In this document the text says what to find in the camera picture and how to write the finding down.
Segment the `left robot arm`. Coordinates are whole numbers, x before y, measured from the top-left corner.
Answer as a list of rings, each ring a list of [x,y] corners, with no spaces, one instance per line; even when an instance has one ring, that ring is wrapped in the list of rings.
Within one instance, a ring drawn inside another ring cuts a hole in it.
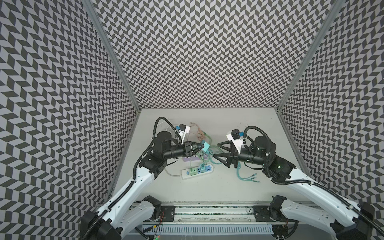
[[[87,211],[81,218],[81,240],[122,240],[142,222],[158,222],[161,219],[161,201],[145,197],[133,208],[143,190],[153,183],[169,159],[191,157],[204,148],[204,144],[185,141],[190,127],[175,127],[165,117],[154,124],[150,144],[133,167],[132,178],[96,211]]]

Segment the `purple power strip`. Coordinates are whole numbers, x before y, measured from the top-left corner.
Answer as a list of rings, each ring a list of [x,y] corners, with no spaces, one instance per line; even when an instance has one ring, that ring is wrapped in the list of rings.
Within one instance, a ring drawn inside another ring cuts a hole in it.
[[[197,156],[197,155],[195,155],[195,156],[193,156],[193,157],[187,157],[187,158],[183,157],[182,160],[183,160],[184,162],[208,161],[209,158],[208,158],[208,156],[206,156],[206,155],[201,155],[201,156]]]

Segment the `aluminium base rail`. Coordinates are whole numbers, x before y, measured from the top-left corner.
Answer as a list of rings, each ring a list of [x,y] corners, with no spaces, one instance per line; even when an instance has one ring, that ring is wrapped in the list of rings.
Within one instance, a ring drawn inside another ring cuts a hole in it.
[[[163,222],[162,206],[174,206],[174,221]],[[110,225],[116,228],[126,229],[127,227],[136,227],[141,224],[155,223],[174,223],[174,224],[270,224],[283,225],[292,224],[295,221],[311,225],[317,228],[328,228],[335,222],[330,214],[318,208],[312,208],[298,203],[287,202],[283,206],[283,214],[289,218],[289,221],[257,222],[253,207],[266,207],[263,204],[181,204],[181,205],[162,205],[156,199],[134,202],[128,206],[128,210],[123,217],[118,220],[112,220],[104,216],[99,224],[109,221]]]

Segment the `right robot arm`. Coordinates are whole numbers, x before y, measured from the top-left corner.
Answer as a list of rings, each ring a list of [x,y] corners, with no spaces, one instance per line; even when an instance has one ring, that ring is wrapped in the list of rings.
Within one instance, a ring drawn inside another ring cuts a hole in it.
[[[276,155],[276,144],[256,126],[244,131],[234,129],[225,142],[218,143],[224,153],[214,158],[230,168],[240,162],[259,165],[263,174],[274,184],[286,186],[311,200],[318,208],[301,206],[283,196],[275,196],[269,205],[274,221],[283,219],[302,222],[323,230],[338,240],[369,240],[372,231],[380,235],[383,229],[375,223],[374,207],[358,204],[315,181],[293,163]]]

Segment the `green charger plug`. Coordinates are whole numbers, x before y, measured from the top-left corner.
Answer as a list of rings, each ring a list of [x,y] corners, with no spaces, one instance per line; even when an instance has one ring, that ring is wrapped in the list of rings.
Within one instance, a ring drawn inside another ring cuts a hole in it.
[[[190,169],[190,176],[195,176],[198,174],[198,169],[197,168],[191,168]]]

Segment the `white blue power strip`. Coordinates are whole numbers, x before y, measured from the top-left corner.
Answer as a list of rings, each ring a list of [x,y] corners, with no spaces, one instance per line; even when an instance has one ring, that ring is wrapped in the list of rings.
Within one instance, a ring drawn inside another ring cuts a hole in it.
[[[214,172],[214,167],[211,164],[201,164],[198,167],[182,170],[182,179],[187,180],[209,175]]]

